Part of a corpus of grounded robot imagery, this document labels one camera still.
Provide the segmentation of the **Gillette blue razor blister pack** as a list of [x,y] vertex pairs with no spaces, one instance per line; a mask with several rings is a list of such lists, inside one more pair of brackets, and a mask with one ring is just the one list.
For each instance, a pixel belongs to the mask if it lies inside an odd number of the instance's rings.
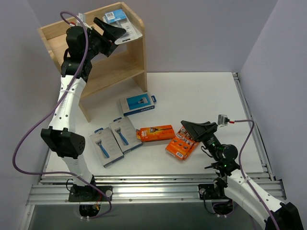
[[131,22],[126,22],[124,29],[126,30],[125,41],[132,41],[142,37],[142,33]]

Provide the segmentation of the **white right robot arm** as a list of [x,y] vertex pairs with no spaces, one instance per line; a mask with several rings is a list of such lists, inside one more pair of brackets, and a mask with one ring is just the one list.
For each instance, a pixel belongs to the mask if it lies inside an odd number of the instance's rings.
[[302,230],[299,211],[291,202],[285,203],[255,183],[243,170],[242,150],[233,144],[222,144],[215,136],[217,123],[181,121],[188,134],[205,146],[215,160],[210,168],[217,177],[213,192],[228,198],[252,216],[264,230]]

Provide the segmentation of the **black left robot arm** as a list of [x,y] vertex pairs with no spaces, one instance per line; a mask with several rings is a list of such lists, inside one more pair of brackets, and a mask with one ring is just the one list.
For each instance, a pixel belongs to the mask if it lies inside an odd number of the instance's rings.
[[68,47],[61,65],[59,99],[48,128],[41,131],[44,142],[74,174],[73,188],[86,201],[96,197],[97,189],[83,157],[85,138],[75,132],[75,112],[92,69],[92,59],[98,54],[110,56],[117,48],[115,42],[126,33],[125,29],[97,17],[94,23],[104,31],[102,34],[85,25],[75,25],[66,31]]

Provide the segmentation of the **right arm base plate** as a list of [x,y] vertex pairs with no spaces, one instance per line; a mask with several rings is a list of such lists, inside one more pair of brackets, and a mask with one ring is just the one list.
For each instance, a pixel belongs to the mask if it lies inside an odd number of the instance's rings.
[[223,200],[228,199],[223,192],[219,192],[214,184],[198,184],[200,200]]

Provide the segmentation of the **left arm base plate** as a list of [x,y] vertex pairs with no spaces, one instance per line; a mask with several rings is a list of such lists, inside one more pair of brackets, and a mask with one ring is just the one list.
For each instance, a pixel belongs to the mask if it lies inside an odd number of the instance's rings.
[[[112,186],[98,186],[101,192],[103,192],[110,201],[112,200],[113,187]],[[95,202],[95,201],[107,201],[107,199],[101,195],[98,191],[90,186],[77,186],[73,185],[70,188],[70,194],[68,198],[69,202]]]

